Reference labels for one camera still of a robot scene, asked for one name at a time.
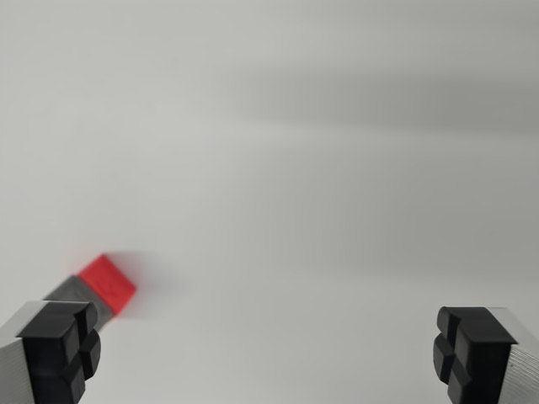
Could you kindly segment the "gripper right finger with silver black pad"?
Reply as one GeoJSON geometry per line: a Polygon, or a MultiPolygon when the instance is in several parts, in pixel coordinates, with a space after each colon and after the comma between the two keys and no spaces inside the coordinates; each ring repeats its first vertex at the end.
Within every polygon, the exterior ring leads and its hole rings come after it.
{"type": "Polygon", "coordinates": [[[538,402],[538,337],[502,307],[439,309],[435,373],[456,404],[538,402]]]}

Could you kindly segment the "gripper left finger with silver black pad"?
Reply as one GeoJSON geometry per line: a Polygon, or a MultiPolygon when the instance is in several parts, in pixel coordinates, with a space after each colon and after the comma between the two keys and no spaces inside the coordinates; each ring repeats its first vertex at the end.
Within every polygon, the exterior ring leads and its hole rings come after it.
{"type": "Polygon", "coordinates": [[[2,403],[78,403],[99,366],[92,302],[36,300],[1,326],[2,403]]]}

